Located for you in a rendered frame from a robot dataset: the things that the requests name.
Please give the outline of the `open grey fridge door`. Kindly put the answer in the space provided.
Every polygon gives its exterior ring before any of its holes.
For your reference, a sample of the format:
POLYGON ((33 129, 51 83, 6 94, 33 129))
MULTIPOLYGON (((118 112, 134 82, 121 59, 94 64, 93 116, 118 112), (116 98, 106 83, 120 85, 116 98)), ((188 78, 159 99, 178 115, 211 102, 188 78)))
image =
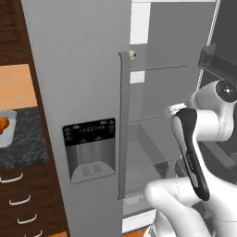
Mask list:
MULTIPOLYGON (((218 12, 214 17, 214 28, 211 32, 211 42, 216 46, 216 54, 221 58, 237 64, 237 0, 220 0, 218 12)), ((221 79, 204 71, 201 87, 221 79)), ((231 81, 222 80, 225 89, 218 92, 227 95, 228 99, 236 100, 233 106, 233 118, 235 129, 227 142, 205 143, 208 149, 219 162, 226 168, 237 167, 237 85, 231 81)))

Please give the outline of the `clear fridge crisper drawer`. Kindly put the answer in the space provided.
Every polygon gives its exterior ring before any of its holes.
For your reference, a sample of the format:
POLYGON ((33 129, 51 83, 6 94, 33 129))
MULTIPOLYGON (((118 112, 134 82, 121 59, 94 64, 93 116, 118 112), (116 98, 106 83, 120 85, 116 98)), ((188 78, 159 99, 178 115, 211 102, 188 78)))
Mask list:
POLYGON ((145 185, 150 181, 162 180, 174 176, 173 160, 131 168, 126 172, 125 197, 129 198, 143 193, 145 185))

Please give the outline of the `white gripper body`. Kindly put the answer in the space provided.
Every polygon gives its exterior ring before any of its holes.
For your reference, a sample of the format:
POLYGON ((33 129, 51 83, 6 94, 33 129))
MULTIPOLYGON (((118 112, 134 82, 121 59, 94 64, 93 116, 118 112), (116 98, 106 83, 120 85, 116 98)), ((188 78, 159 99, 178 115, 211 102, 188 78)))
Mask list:
POLYGON ((169 106, 165 109, 165 116, 167 118, 171 118, 181 109, 186 108, 186 107, 187 105, 185 104, 176 104, 176 105, 169 106))

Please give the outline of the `orange chicken drumstick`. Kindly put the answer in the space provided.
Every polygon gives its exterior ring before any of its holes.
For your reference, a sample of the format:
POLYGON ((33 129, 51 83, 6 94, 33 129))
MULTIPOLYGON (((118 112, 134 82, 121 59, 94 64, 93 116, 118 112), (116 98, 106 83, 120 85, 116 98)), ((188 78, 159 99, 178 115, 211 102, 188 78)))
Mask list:
POLYGON ((0 118, 0 134, 9 126, 8 117, 1 117, 0 118))

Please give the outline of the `dark wood wall cupboard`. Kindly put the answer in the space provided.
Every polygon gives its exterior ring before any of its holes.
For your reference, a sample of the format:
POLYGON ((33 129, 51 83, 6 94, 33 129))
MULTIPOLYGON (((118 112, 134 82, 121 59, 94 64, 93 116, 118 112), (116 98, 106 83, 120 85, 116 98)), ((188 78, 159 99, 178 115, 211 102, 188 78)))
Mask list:
POLYGON ((30 60, 21 0, 0 0, 0 66, 28 64, 30 60))

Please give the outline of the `dark wood drawer front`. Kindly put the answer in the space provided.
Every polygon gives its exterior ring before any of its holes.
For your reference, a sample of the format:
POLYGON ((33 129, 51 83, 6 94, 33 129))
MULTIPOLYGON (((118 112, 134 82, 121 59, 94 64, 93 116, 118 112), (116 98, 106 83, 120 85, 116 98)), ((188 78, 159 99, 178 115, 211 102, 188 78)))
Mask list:
POLYGON ((32 226, 23 231, 22 237, 32 237, 40 230, 43 230, 42 237, 68 237, 68 233, 66 231, 59 231, 55 225, 49 225, 44 227, 32 226))
POLYGON ((48 186, 51 182, 56 180, 55 172, 46 163, 22 168, 0 170, 0 177, 3 179, 14 178, 19 176, 21 172, 24 175, 22 180, 7 184, 0 183, 0 191, 15 190, 20 187, 30 188, 38 185, 48 186))
POLYGON ((64 230, 67 227, 67 220, 65 217, 52 205, 39 206, 34 210, 29 211, 12 211, 10 212, 12 222, 21 228, 30 228, 32 226, 44 227, 49 225, 55 225, 59 231, 64 230), (29 224, 19 225, 17 218, 28 219, 32 218, 34 214, 37 214, 37 219, 29 224))
POLYGON ((36 186, 31 188, 20 187, 15 190, 0 191, 0 213, 34 210, 41 205, 48 204, 53 199, 53 191, 47 186, 36 186), (29 203, 20 206, 10 206, 8 203, 9 199, 13 202, 24 200, 29 194, 31 195, 29 203))

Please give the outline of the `glass fridge shelf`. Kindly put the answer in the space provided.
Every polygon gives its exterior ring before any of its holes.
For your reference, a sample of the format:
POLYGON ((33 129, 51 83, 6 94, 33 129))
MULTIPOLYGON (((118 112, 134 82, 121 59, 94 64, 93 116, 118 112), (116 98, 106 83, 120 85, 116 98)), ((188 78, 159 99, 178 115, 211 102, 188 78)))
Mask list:
POLYGON ((148 70, 160 70, 160 69, 178 69, 178 68, 186 68, 187 65, 174 65, 174 66, 161 66, 161 67, 142 67, 142 68, 131 68, 131 72, 137 71, 148 71, 148 70))
POLYGON ((155 115, 155 116, 150 116, 150 117, 137 118, 137 119, 129 121, 129 125, 139 123, 139 122, 149 120, 149 119, 170 118, 170 117, 172 117, 172 115, 155 115))

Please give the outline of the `grey fridge body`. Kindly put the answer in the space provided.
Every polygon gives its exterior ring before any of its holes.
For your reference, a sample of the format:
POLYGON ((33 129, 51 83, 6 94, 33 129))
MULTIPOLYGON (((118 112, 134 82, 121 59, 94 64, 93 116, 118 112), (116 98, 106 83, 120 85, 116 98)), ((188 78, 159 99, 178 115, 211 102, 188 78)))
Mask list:
MULTIPOLYGON (((145 43, 131 41, 131 49, 137 53, 131 67, 187 67, 131 72, 130 121, 164 115, 168 106, 189 100, 198 83, 199 54, 206 45, 215 6, 216 0, 159 0, 148 5, 148 38, 145 43)), ((168 118, 129 125, 126 172, 166 160, 175 162, 170 178, 185 175, 168 118)), ((125 197, 123 211, 123 230, 128 233, 146 228, 156 217, 143 193, 125 197)))

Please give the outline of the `grey fridge door with dispenser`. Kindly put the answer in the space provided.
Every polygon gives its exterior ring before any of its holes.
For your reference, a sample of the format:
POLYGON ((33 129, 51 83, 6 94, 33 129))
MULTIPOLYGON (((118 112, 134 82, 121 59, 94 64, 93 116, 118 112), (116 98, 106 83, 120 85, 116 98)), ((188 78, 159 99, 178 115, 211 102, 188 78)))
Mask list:
POLYGON ((120 119, 131 0, 21 0, 70 237, 121 237, 119 175, 71 183, 63 127, 120 119))

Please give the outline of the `dark fridge door bin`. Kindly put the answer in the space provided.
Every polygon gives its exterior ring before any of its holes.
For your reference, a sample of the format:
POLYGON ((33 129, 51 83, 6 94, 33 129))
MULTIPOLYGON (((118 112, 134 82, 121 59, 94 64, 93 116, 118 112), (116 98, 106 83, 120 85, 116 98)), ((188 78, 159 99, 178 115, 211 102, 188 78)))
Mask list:
POLYGON ((202 48, 198 67, 219 79, 231 81, 237 85, 237 64, 218 56, 214 44, 202 48))

